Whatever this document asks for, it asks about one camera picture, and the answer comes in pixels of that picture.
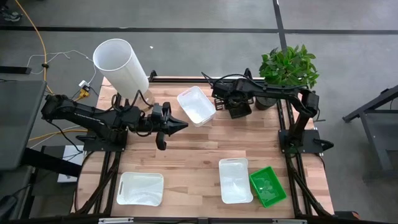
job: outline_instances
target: wooden table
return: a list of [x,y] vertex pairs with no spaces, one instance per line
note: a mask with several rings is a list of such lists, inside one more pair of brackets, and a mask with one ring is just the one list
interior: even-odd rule
[[[97,107],[109,108],[116,90],[103,81]],[[279,149],[277,132],[280,129],[277,108],[258,111],[252,105],[249,116],[232,120],[228,111],[217,111],[216,116],[202,127],[196,128],[177,102],[177,95],[191,86],[199,86],[208,98],[208,84],[151,83],[155,101],[171,103],[175,118],[189,123],[189,127],[167,137],[167,149],[160,151],[155,145],[156,133],[141,138],[129,133],[126,150],[122,153],[116,189],[123,172],[153,172],[164,176],[163,201],[158,207],[119,205],[115,191],[112,216],[130,217],[228,217],[228,218],[292,218],[292,200],[285,158]],[[308,129],[313,128],[312,120]],[[98,185],[103,163],[103,152],[95,152],[87,160],[78,183],[78,208]],[[287,198],[270,208],[264,208],[257,197],[251,203],[227,205],[221,200],[218,161],[223,158],[245,157],[249,161],[249,173],[272,166]],[[319,157],[303,154],[303,166],[308,188],[330,213],[333,213],[325,171]],[[297,186],[300,208],[303,197]],[[105,190],[102,209],[108,190]]]

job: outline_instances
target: green container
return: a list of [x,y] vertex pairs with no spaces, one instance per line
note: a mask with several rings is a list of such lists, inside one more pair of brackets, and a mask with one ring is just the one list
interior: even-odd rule
[[272,167],[266,167],[250,174],[250,183],[256,190],[260,202],[266,208],[286,198],[286,192]]

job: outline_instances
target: concrete floor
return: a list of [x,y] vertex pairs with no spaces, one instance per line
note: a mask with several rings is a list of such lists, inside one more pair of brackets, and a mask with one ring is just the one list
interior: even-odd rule
[[[37,26],[97,27],[194,27],[276,29],[272,0],[21,0]],[[280,0],[286,29],[398,29],[398,2],[394,0]],[[26,19],[22,26],[28,26]],[[95,33],[42,32],[47,52],[79,50],[91,58],[98,44],[110,38],[126,39],[133,46],[147,74],[221,76],[243,73],[249,67],[255,76],[261,54],[280,47],[278,34],[220,33]],[[317,56],[320,71],[315,90],[320,95],[321,118],[317,123],[323,139],[335,143],[325,153],[326,174],[335,210],[357,211],[362,219],[398,222],[398,182],[366,185],[362,175],[379,169],[375,153],[360,120],[346,124],[342,116],[398,83],[396,35],[286,35],[287,45],[305,44]],[[42,54],[34,32],[0,31],[1,65],[26,66],[30,55]],[[92,63],[70,53],[50,63],[48,83],[56,93],[72,96],[81,80],[93,74]],[[34,72],[42,58],[31,61]],[[40,80],[42,75],[0,75],[0,78]],[[92,86],[99,91],[102,75]],[[81,101],[96,104],[96,96]],[[73,126],[57,121],[62,128]],[[55,131],[38,115],[32,137]],[[57,136],[46,145],[67,144]],[[38,204],[70,206],[68,196],[44,198]],[[65,213],[36,209],[34,215]]]

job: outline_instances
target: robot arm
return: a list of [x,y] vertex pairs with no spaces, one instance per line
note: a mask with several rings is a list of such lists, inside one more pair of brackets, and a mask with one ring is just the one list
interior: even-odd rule
[[293,104],[300,114],[297,122],[289,128],[288,141],[297,146],[302,145],[305,125],[317,115],[319,96],[305,86],[261,86],[248,78],[239,78],[231,83],[213,83],[212,97],[217,99],[216,106],[223,104],[233,118],[251,113],[249,104],[254,96],[289,100]]
[[145,136],[157,132],[156,145],[160,150],[166,148],[165,134],[170,136],[188,126],[186,122],[171,116],[168,102],[163,106],[156,103],[152,113],[145,117],[144,112],[136,106],[121,110],[100,110],[77,103],[65,95],[49,95],[41,112],[42,118],[48,122],[65,119],[94,132],[95,136],[90,136],[90,139],[102,143],[125,144],[127,129],[135,133],[147,132]]

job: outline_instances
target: green leaves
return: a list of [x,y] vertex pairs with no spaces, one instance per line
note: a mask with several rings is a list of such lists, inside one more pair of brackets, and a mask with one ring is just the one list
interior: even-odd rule
[[269,84],[309,85],[312,88],[319,77],[317,69],[311,63],[314,54],[307,52],[305,45],[296,48],[287,47],[286,52],[272,49],[267,55],[261,55],[260,76]]

